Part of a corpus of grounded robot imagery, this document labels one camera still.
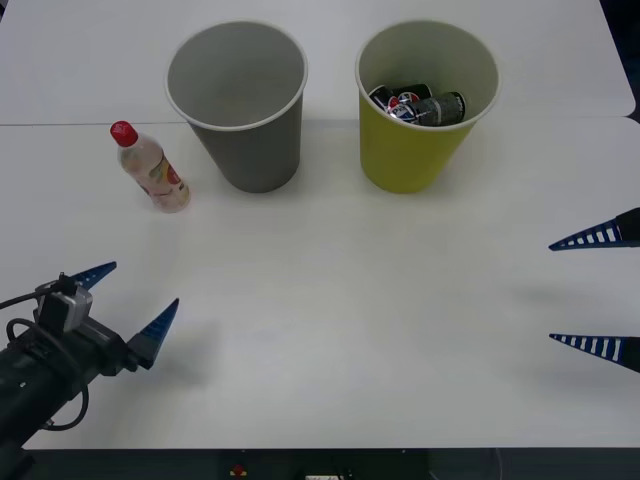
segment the white table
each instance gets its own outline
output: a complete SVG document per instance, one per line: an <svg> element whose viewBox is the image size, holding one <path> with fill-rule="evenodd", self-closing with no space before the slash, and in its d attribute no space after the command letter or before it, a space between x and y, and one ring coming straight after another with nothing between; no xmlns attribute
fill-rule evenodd
<svg viewBox="0 0 640 480"><path fill-rule="evenodd" d="M598 0L17 0L0 25L0 125L175 122L164 69L178 43L235 18L275 23L310 62L305 115L357 117L354 62L374 32L434 17L477 33L517 114L625 116L634 100Z"/></svg>
<svg viewBox="0 0 640 480"><path fill-rule="evenodd" d="M265 195L185 125L139 128L184 212L151 209L105 126L0 128L3 298L117 260L92 313L124 338L181 298L153 370L97 379L78 428L27 446L640 446L638 375L547 338L640 334L637 252L547 250L638 206L631 120L490 114L408 196L364 177L355 122L306 122Z"/></svg>

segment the gray paper cup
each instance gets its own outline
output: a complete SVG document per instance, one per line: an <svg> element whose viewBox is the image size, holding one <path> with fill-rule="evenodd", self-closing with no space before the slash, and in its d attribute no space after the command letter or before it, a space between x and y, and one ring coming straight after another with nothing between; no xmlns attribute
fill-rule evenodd
<svg viewBox="0 0 640 480"><path fill-rule="evenodd" d="M287 183L300 164L306 82L298 42L274 26L238 21L182 43L165 89L225 178L260 193Z"/></svg>

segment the bottle label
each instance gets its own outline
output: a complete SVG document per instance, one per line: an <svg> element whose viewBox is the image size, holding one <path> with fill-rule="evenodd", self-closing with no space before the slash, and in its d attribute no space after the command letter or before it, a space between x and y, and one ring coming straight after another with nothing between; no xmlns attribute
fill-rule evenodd
<svg viewBox="0 0 640 480"><path fill-rule="evenodd" d="M189 202L189 187L180 179L164 153L160 163L149 170L147 175L135 177L146 194L162 210L178 210Z"/></svg>

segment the pepsi can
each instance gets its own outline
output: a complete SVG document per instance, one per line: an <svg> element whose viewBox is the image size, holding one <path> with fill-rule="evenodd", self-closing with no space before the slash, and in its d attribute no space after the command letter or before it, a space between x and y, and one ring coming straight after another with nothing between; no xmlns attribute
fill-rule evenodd
<svg viewBox="0 0 640 480"><path fill-rule="evenodd" d="M431 98L433 96L431 89L424 83L394 88L391 90L391 93L393 96L398 98L400 103L419 102L420 100Z"/></svg>
<svg viewBox="0 0 640 480"><path fill-rule="evenodd" d="M403 122L416 123L415 111L409 105L405 105L404 103L399 103L389 110L389 115L393 118L397 118L398 120L402 120Z"/></svg>
<svg viewBox="0 0 640 480"><path fill-rule="evenodd" d="M458 92L443 93L407 105L423 127L446 127L464 120L466 103Z"/></svg>
<svg viewBox="0 0 640 480"><path fill-rule="evenodd" d="M398 105L398 97L396 97L390 88L387 88L385 85L380 85L379 87L374 88L371 93L369 93L369 98L373 100L377 106L379 106L385 113L389 113L392 108Z"/></svg>

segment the black cable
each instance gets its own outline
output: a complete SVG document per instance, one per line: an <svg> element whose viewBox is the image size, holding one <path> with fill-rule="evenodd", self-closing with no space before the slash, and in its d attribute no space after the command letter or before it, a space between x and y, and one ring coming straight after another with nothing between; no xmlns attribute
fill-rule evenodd
<svg viewBox="0 0 640 480"><path fill-rule="evenodd" d="M14 318L9 323L7 323L7 337L9 338L9 342L13 342L16 339L16 334L13 331L13 327L15 325L23 325L30 330L33 330L36 334L40 335L42 338L47 340L51 345L53 345L58 352L62 354L65 358L71 369L76 374L78 381L80 382L80 390L82 392L82 406L80 407L80 413L78 416L71 422L66 423L64 425L48 425L43 427L44 430L51 430L53 432L62 432L64 430L69 430L76 425L78 425L87 414L87 410L89 409L89 386L84 379L84 375L82 375L82 369L78 362L75 361L73 356L69 353L69 351L58 341L53 335L44 330L40 325L31 320L26 320L24 318Z"/></svg>
<svg viewBox="0 0 640 480"><path fill-rule="evenodd" d="M6 300L4 302L0 302L0 310L3 308L11 307L18 303L26 302L27 300L32 300L34 298L42 297L43 295L48 295L49 293L57 292L59 290L58 285L54 285L48 288L43 288L42 290L37 290L32 293L27 293L26 295L21 295L16 298L12 298L11 300Z"/></svg>

